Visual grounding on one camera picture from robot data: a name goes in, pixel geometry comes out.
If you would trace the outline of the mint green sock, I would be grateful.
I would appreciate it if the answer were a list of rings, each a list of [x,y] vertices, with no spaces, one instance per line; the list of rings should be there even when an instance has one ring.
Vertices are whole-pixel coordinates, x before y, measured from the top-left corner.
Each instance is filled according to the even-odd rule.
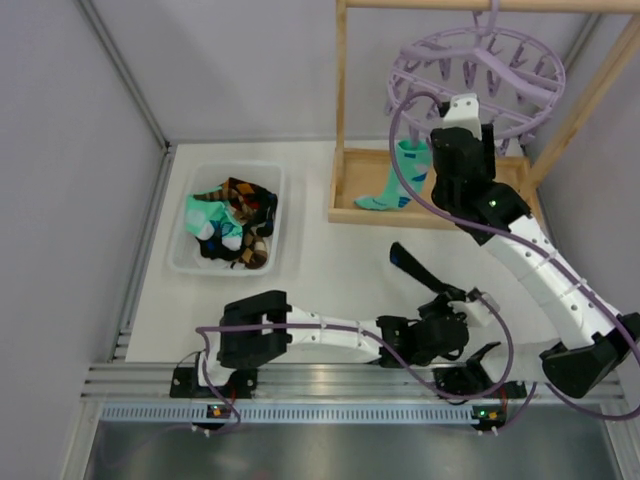
[[[236,219],[222,186],[188,195],[184,222],[186,230],[198,240],[217,239],[231,251],[238,251],[242,245],[242,224]]]
[[[427,143],[409,139],[395,144],[395,157],[399,171],[406,183],[416,193],[421,193],[432,163],[432,154]],[[371,211],[401,210],[412,200],[393,167],[390,167],[387,183],[378,195],[364,195],[354,200],[361,209]]]

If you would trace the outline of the red yellow black argyle sock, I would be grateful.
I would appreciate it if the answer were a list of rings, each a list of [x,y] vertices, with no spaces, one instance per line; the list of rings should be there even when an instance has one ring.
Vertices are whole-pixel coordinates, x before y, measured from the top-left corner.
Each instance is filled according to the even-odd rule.
[[[274,213],[277,208],[278,197],[258,184],[229,177],[222,184],[222,188],[230,205],[246,215],[267,215]]]

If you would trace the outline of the black blue sport sock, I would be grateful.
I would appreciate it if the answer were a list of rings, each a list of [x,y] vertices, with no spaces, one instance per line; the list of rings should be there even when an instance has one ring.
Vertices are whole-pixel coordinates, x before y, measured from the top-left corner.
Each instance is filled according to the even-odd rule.
[[[214,228],[208,239],[199,240],[200,253],[210,260],[242,264],[246,269],[262,268],[268,260],[265,239],[274,231],[278,197],[272,193],[240,193],[236,189],[220,189],[194,194],[193,199],[220,204],[222,218],[212,218]]]

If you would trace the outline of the brown striped sock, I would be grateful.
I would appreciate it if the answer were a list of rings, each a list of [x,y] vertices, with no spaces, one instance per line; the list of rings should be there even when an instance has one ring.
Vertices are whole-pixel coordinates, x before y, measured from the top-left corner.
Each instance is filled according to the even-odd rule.
[[[248,270],[258,270],[268,260],[265,239],[273,233],[275,212],[267,215],[262,213],[246,215],[231,207],[236,219],[243,227],[242,245],[237,260]]]

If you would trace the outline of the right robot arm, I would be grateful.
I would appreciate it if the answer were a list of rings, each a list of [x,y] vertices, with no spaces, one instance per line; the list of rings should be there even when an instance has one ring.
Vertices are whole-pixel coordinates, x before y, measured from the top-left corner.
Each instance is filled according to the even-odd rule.
[[[499,260],[554,325],[558,342],[539,353],[547,381],[579,399],[624,361],[639,339],[639,315],[623,315],[595,293],[554,248],[529,205],[495,179],[492,128],[431,134],[434,204]]]

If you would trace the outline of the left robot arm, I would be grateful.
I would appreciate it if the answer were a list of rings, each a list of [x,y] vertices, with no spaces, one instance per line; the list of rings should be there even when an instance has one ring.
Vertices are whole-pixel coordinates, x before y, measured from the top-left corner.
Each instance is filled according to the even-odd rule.
[[[437,357],[458,359],[469,342],[466,315],[440,295],[417,319],[383,315],[353,321],[289,304],[280,290],[227,304],[215,327],[200,327],[205,352],[196,364],[200,387],[222,387],[240,370],[287,356],[297,363],[346,363],[382,368],[427,366]]]

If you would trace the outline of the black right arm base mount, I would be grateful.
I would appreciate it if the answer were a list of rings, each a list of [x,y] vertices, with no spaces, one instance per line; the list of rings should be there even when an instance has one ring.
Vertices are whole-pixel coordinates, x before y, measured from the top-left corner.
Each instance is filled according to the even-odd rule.
[[[433,370],[433,379],[439,390],[454,395],[469,396],[478,394],[494,386],[494,381],[484,371],[476,367],[436,368]],[[524,384],[509,381],[491,395],[488,395],[488,398],[500,400],[525,399],[527,394],[527,388]]]

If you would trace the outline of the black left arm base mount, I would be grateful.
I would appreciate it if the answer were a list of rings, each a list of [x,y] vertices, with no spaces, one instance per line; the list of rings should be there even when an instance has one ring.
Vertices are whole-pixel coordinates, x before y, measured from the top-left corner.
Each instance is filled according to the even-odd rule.
[[[228,382],[217,386],[218,392],[227,399],[249,399],[253,397],[258,386],[258,370],[234,371]],[[198,369],[192,367],[176,367],[173,370],[169,397],[176,399],[215,398],[208,386],[199,384]]]

